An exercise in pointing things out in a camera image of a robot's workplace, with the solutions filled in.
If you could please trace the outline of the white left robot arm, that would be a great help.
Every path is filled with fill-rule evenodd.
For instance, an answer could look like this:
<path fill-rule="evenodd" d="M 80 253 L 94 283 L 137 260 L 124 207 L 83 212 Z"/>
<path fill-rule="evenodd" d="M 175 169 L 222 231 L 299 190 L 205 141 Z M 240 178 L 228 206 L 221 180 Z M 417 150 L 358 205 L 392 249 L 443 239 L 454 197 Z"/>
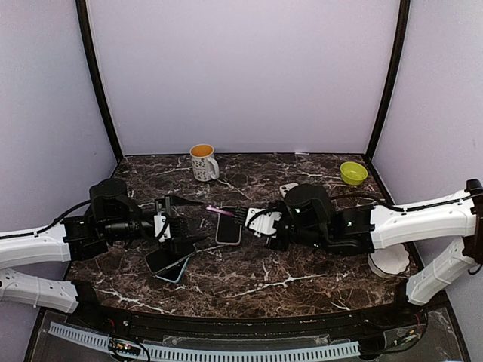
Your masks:
<path fill-rule="evenodd" d="M 41 262 L 93 259 L 108 252 L 116 241 L 126 247 L 143 239 L 156 249 L 145 257 L 150 273 L 177 283 L 200 236 L 189 236 L 187 220 L 172 215 L 175 206 L 194 201 L 176 195 L 155 200 L 153 211 L 142 210 L 128 197 L 124 180 L 105 179 L 89 189 L 89 200 L 71 207 L 50 225 L 1 235 L 1 299 L 76 312 L 91 329 L 106 323 L 106 311 L 98 306 L 94 288 L 87 281 L 55 281 L 16 272 L 15 268 Z"/>

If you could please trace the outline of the white phone case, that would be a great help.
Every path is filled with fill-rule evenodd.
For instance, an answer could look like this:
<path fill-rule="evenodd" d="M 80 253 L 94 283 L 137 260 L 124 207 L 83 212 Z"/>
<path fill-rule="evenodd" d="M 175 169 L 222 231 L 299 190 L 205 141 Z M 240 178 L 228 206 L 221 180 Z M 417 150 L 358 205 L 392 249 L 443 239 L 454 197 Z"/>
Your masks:
<path fill-rule="evenodd" d="M 294 187 L 297 187 L 298 183 L 287 183 L 279 187 L 279 191 L 281 193 L 281 196 L 284 198 L 286 194 L 292 190 Z"/>

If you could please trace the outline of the purple phone case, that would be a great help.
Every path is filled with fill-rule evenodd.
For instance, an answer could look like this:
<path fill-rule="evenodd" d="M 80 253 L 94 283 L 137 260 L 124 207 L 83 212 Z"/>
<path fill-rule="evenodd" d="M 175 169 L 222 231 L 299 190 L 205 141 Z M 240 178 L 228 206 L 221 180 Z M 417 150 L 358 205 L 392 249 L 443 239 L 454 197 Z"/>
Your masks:
<path fill-rule="evenodd" d="M 219 215 L 224 215 L 224 216 L 228 216 L 228 217 L 234 217 L 234 213 L 233 212 L 228 211 L 228 210 L 222 210 L 219 207 L 215 207 L 215 206 L 208 205 L 208 206 L 205 207 L 205 209 L 206 209 L 206 211 L 209 211 L 209 212 L 212 212 L 212 213 L 217 213 Z"/>

